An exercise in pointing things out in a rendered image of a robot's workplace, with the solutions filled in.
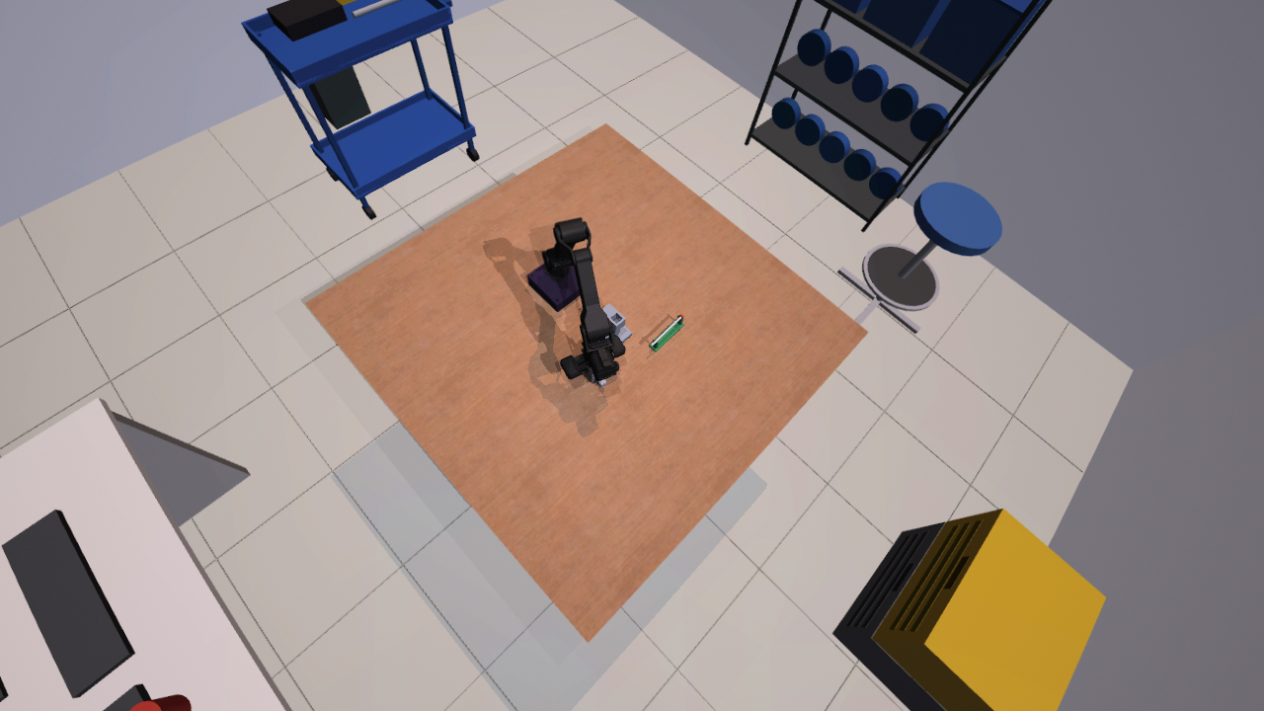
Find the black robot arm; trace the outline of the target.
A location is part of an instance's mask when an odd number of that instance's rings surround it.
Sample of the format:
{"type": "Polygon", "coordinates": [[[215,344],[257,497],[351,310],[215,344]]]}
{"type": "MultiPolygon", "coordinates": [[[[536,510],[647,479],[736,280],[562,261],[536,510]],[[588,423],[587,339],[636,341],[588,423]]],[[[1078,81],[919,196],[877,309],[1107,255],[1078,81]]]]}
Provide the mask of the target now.
{"type": "Polygon", "coordinates": [[[603,381],[617,374],[619,363],[613,361],[608,349],[614,345],[613,339],[616,339],[612,321],[605,318],[605,312],[597,300],[593,256],[592,248],[589,248],[592,232],[589,232],[586,221],[573,219],[555,221],[554,237],[555,245],[541,250],[546,267],[544,272],[554,280],[562,280],[571,271],[570,266],[574,266],[578,287],[581,290],[581,338],[586,353],[592,353],[588,366],[592,367],[595,381],[603,381]],[[573,249],[575,243],[581,240],[588,240],[586,248],[573,249]],[[605,337],[609,338],[605,339],[605,337]]]}

